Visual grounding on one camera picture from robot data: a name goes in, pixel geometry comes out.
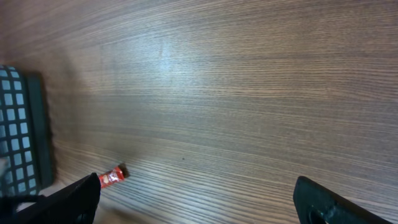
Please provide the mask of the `red white package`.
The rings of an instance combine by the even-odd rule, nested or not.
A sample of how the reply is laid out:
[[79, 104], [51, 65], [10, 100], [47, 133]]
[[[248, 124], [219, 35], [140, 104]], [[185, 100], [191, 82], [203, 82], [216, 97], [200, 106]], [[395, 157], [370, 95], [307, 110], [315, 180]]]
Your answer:
[[129, 171], [125, 163], [119, 164], [110, 171], [98, 176], [101, 183], [101, 188], [107, 188], [115, 183], [123, 182], [129, 177]]

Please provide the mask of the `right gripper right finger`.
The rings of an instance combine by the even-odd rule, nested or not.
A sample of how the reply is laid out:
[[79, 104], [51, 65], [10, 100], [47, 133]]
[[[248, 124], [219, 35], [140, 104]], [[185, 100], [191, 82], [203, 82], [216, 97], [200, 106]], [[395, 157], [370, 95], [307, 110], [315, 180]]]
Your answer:
[[392, 224], [305, 176], [296, 181], [293, 201], [301, 224]]

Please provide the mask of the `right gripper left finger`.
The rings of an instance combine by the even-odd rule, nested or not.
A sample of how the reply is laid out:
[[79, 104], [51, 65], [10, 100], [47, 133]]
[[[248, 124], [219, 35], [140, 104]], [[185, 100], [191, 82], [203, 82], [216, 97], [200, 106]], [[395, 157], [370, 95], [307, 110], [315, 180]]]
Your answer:
[[101, 184], [96, 173], [49, 196], [17, 195], [1, 198], [1, 224], [94, 222]]

